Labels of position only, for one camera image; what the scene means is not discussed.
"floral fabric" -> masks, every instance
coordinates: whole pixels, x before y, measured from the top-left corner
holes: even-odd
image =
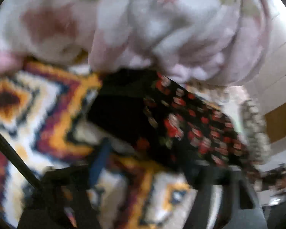
[[[5,0],[0,73],[26,56],[72,63],[84,49],[95,72],[156,66],[178,83],[243,85],[262,66],[270,22],[266,0]]]
[[[88,120],[129,142],[141,157],[181,167],[186,177],[196,160],[248,164],[228,116],[153,71],[123,70],[105,78]]]
[[[243,127],[246,132],[250,160],[256,164],[266,163],[271,156],[271,145],[266,133],[266,121],[260,114],[256,99],[249,99],[241,105]]]

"floor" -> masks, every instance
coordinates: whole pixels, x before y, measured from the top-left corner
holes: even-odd
[[[272,32],[265,64],[260,74],[246,85],[261,103],[265,115],[286,103],[286,7],[281,0],[268,0]]]

